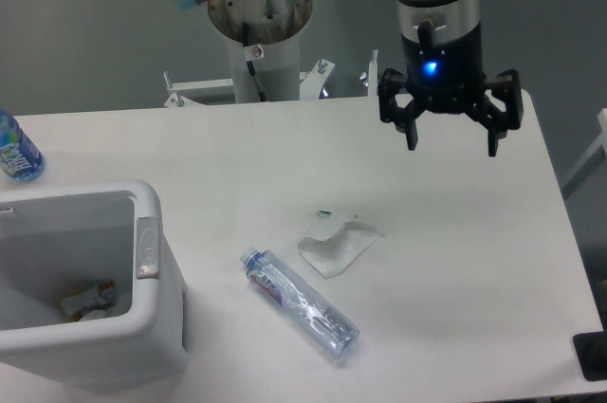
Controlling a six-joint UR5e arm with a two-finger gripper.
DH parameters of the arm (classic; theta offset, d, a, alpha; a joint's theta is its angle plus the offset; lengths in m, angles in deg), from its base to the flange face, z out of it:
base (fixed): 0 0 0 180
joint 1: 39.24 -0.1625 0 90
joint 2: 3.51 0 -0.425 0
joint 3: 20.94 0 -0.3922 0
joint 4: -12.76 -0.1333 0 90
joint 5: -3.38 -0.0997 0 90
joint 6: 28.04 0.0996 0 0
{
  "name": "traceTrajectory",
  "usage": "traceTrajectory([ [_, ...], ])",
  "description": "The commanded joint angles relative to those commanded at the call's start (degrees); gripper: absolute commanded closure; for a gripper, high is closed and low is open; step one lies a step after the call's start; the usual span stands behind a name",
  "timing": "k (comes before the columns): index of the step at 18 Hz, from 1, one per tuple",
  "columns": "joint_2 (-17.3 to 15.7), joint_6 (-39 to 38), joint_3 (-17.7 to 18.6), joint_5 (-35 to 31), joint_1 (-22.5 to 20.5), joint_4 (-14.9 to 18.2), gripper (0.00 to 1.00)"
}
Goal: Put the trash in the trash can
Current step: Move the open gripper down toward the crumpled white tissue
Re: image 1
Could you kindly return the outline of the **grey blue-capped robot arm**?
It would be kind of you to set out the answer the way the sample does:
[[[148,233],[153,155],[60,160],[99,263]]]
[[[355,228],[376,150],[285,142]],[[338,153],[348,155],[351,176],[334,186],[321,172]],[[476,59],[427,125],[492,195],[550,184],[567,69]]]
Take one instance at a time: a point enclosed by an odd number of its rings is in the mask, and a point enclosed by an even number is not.
[[[175,2],[184,9],[205,6],[228,41],[237,101],[300,97],[298,39],[312,0]],[[494,79],[483,71],[479,0],[396,0],[396,7],[406,68],[388,68],[379,79],[381,121],[414,149],[423,113],[466,115],[487,130],[488,152],[495,156],[499,141],[520,128],[524,107],[517,71]]]

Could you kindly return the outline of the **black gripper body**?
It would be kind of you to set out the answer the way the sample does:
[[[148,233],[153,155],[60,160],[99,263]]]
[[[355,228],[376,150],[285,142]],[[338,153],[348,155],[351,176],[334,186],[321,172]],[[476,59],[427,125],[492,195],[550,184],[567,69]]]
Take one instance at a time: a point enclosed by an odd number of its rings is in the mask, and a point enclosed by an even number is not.
[[[465,113],[485,96],[481,26],[446,43],[438,41],[430,21],[413,40],[402,39],[407,65],[406,88],[419,107],[433,113]]]

